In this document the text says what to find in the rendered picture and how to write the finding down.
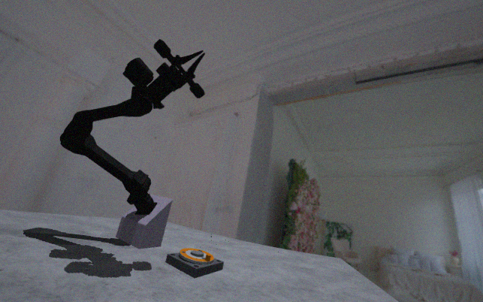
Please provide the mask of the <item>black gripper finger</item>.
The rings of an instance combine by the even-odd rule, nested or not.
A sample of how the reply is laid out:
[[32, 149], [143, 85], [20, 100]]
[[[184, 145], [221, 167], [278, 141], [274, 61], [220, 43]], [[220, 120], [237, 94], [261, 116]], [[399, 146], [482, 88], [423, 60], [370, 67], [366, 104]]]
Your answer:
[[197, 53], [193, 53], [192, 55], [189, 55], [189, 56], [184, 56], [184, 57], [180, 57], [179, 55], [176, 55], [176, 57], [178, 58], [178, 60], [182, 63], [182, 64], [185, 64], [187, 63], [188, 61], [190, 61], [191, 59], [195, 58], [197, 55], [200, 55], [201, 53], [203, 52], [203, 50], [197, 52]]
[[201, 54], [198, 59], [196, 61], [194, 61], [194, 63], [190, 66], [190, 68], [188, 69], [188, 72], [195, 78], [195, 69], [197, 68], [199, 62], [203, 59], [205, 53]]

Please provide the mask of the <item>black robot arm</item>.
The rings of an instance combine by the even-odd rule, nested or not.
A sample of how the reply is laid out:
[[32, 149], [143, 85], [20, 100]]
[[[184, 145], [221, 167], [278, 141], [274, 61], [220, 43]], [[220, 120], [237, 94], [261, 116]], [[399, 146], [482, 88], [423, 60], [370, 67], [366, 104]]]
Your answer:
[[[172, 85], [171, 91], [184, 86], [186, 78], [172, 65], [161, 64], [156, 72]], [[101, 168], [121, 181], [130, 193], [127, 202], [137, 208], [135, 215], [147, 215], [155, 208], [157, 202], [151, 198], [149, 187], [151, 179], [141, 170], [132, 171], [118, 162], [113, 156], [98, 147], [94, 137], [90, 134], [93, 122], [118, 116], [144, 116], [154, 109], [162, 109], [161, 101], [168, 93], [158, 83], [153, 82], [153, 73], [141, 58], [132, 59], [123, 72], [133, 85], [131, 99], [120, 104], [102, 107], [94, 110], [84, 110], [74, 114], [70, 124], [66, 126], [60, 136], [61, 145], [72, 153], [81, 154], [94, 161]], [[150, 85], [148, 85], [151, 82]], [[147, 86], [148, 85], [148, 86]]]

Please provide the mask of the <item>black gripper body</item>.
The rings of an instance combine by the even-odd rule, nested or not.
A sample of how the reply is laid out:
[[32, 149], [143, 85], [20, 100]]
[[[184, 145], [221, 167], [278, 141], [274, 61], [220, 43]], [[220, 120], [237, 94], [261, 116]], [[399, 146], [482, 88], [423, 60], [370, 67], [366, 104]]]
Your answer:
[[[164, 41], [159, 39], [155, 43], [154, 48], [158, 52], [158, 54], [162, 56], [163, 59], [167, 57], [166, 59], [170, 61], [171, 66], [174, 65], [179, 69], [177, 70], [180, 73], [182, 73], [183, 76], [186, 78], [186, 82], [190, 85], [189, 90], [196, 96], [196, 98], [201, 98], [203, 95], [205, 95], [204, 90], [201, 88], [201, 86], [198, 83], [195, 83], [193, 81], [194, 77], [188, 71], [184, 71], [184, 69], [182, 68], [182, 63], [178, 60], [178, 58], [173, 57], [173, 55], [171, 55], [171, 49], [167, 46], [167, 44]], [[159, 76], [156, 79], [159, 85], [165, 91], [167, 91], [168, 93], [171, 93], [172, 91], [170, 90], [170, 88], [172, 87], [172, 85], [169, 84], [169, 82], [167, 82], [166, 80], [164, 80], [163, 76]]]

